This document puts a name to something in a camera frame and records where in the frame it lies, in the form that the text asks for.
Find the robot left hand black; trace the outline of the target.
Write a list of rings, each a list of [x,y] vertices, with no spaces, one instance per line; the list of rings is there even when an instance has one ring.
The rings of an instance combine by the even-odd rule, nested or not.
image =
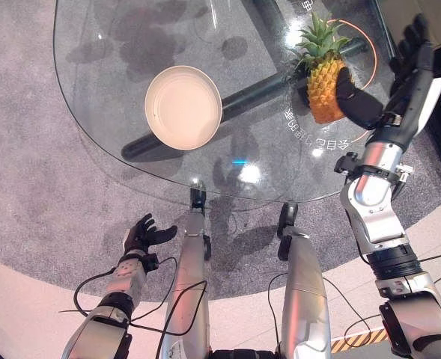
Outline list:
[[[130,228],[124,240],[124,255],[131,251],[141,251],[148,254],[153,245],[161,245],[172,240],[177,235],[177,226],[159,230],[151,213],[146,214]]]

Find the robot right hand black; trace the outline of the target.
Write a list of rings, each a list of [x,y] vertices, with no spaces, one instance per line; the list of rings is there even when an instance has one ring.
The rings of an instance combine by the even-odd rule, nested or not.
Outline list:
[[[348,68],[342,68],[335,85],[335,99],[344,115],[356,125],[371,130],[365,142],[393,144],[406,152],[425,127],[434,110],[438,94],[431,93],[434,78],[434,50],[428,34],[428,21],[418,13],[404,28],[404,38],[389,62],[394,81],[389,101],[383,105],[369,93],[357,88]]]

